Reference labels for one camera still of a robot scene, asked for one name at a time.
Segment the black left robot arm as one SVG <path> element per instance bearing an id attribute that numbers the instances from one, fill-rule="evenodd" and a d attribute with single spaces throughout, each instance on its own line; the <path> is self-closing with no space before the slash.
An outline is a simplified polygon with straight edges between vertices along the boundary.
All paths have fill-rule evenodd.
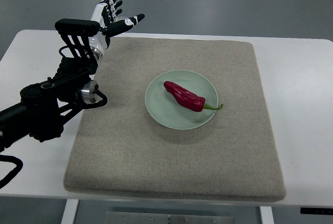
<path id="1" fill-rule="evenodd" d="M 104 106 L 108 99 L 91 80 L 98 68 L 89 38 L 96 21 L 61 19 L 55 28 L 72 57 L 62 56 L 54 77 L 21 90 L 21 101 L 1 111 L 1 151 L 29 135 L 39 142 L 59 138 L 64 125 L 83 109 Z"/>

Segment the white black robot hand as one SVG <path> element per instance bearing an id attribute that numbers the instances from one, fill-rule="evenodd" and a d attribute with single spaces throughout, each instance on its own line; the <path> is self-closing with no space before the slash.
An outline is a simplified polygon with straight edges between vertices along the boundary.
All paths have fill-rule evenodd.
<path id="1" fill-rule="evenodd" d="M 98 61 L 110 46 L 112 37 L 129 31 L 145 17 L 144 14 L 121 17 L 121 5 L 121 0 L 102 0 L 94 9 L 91 20 L 99 23 L 100 29 L 96 35 L 89 38 L 89 45 Z"/>

